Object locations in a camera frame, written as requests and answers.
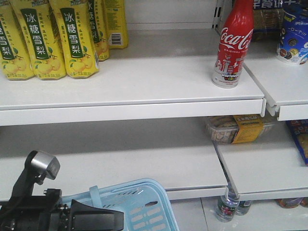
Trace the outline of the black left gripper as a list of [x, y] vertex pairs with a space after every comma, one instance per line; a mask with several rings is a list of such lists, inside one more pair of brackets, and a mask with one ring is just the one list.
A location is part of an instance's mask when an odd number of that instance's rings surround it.
[[[47, 189], [45, 195], [28, 196], [16, 208], [15, 231], [67, 231], [69, 209], [62, 204], [59, 189]], [[122, 231], [124, 213], [91, 207], [72, 200], [71, 231]]]

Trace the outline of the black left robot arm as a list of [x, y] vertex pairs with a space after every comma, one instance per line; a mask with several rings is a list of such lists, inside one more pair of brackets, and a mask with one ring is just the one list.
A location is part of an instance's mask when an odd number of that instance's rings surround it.
[[62, 202], [60, 189], [44, 195], [12, 197], [0, 209], [2, 231], [122, 231], [124, 213], [96, 208], [73, 199]]

